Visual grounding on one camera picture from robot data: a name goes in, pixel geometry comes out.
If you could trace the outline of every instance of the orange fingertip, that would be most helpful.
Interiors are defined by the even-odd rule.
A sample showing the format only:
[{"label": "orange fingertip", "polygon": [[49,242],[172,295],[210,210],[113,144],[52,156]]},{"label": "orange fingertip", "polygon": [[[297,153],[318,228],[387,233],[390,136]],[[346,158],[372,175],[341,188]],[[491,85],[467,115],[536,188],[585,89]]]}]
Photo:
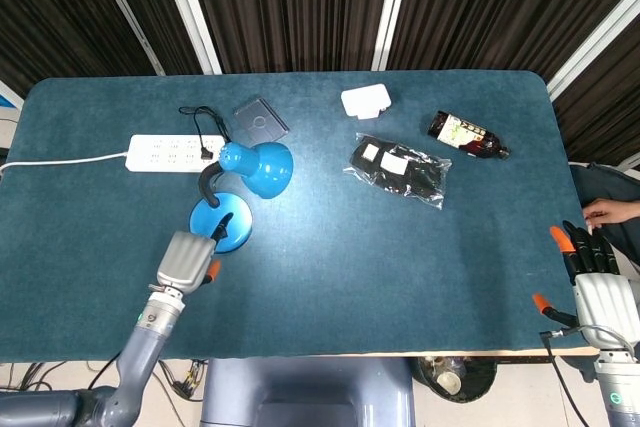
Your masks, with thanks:
[{"label": "orange fingertip", "polygon": [[553,240],[555,240],[556,244],[558,244],[560,252],[564,254],[576,251],[576,248],[573,246],[571,239],[560,227],[556,227],[554,225],[553,227],[551,227],[551,229],[549,229],[549,231],[551,232],[551,237],[553,237]]},{"label": "orange fingertip", "polygon": [[544,309],[551,307],[551,303],[545,299],[542,294],[533,294],[533,302],[536,304],[536,308],[541,314],[544,312]]},{"label": "orange fingertip", "polygon": [[211,265],[209,266],[209,270],[207,271],[207,275],[211,277],[211,282],[216,280],[216,276],[220,272],[221,268],[222,268],[222,262],[220,262],[219,260],[214,260],[213,262],[211,262]]}]

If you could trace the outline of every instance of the power strip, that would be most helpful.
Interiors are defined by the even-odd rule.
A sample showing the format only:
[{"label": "power strip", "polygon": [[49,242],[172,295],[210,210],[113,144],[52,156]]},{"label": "power strip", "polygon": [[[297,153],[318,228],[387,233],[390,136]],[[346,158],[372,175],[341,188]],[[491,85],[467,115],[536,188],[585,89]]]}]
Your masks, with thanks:
[{"label": "power strip", "polygon": [[200,158],[197,135],[134,135],[129,143],[125,166],[131,172],[200,173],[220,157],[224,146],[221,135],[203,135],[204,146],[213,159]]}]

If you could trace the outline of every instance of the bottle label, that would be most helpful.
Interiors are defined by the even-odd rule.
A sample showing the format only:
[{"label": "bottle label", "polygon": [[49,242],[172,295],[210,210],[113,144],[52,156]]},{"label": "bottle label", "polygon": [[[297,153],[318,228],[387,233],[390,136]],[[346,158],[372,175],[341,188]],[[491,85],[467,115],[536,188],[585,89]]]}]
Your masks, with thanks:
[{"label": "bottle label", "polygon": [[467,145],[474,140],[482,141],[486,130],[481,129],[477,125],[470,124],[465,120],[461,120],[453,115],[449,115],[442,131],[438,135],[438,140],[449,144],[452,147],[459,148],[461,145]]}]

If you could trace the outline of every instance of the blue desk lamp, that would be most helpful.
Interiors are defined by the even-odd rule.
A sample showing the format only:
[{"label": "blue desk lamp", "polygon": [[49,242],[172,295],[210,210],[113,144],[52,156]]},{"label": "blue desk lamp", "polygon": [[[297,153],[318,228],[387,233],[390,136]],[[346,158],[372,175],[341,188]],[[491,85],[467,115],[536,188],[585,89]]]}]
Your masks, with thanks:
[{"label": "blue desk lamp", "polygon": [[227,237],[220,240],[216,252],[237,249],[251,234],[253,217],[247,203],[235,194],[215,193],[214,177],[224,172],[242,176],[247,188],[262,197],[272,199],[289,185],[293,173],[293,157],[289,149],[277,142],[266,142],[252,148],[229,142],[220,151],[220,159],[200,174],[198,187],[204,197],[191,211],[189,228],[192,233],[210,237],[227,214],[233,217],[226,226]]}]

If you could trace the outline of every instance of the table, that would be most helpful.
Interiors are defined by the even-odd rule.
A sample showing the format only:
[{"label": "table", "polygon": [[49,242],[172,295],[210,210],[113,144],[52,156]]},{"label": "table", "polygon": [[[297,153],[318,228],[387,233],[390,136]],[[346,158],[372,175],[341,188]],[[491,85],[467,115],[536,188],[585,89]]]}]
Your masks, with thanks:
[{"label": "table", "polygon": [[[379,119],[348,118],[345,89],[384,83]],[[10,161],[125,151],[133,134],[194,134],[182,105],[232,112],[264,97],[288,124],[294,177],[245,198],[251,238],[214,284],[186,299],[164,356],[539,353],[555,327],[531,301],[573,310],[548,234],[581,222],[544,82],[519,71],[334,72],[49,79],[30,92]],[[506,161],[427,137],[437,110],[495,132]],[[205,133],[216,133],[208,119]],[[342,172],[356,132],[449,158],[442,211]],[[0,183],[0,361],[106,359],[126,341],[175,230],[188,230],[196,174],[131,173],[124,160],[15,167]],[[584,347],[581,339],[558,347]]]}]

